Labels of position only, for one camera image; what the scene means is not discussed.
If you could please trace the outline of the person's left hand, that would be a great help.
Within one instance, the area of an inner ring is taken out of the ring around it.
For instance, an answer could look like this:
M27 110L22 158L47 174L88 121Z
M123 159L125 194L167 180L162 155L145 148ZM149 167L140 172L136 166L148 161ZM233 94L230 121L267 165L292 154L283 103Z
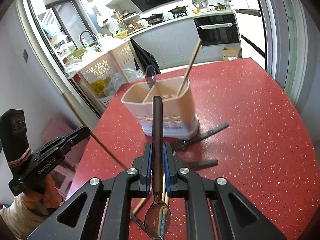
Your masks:
M25 191L22 193L23 204L33 212L42 213L42 211L36 206L36 203L42 202L42 206L45 209L55 209L60 206L62 197L55 188L55 181L51 175L46 176L46 187L44 194L40 194L35 191Z

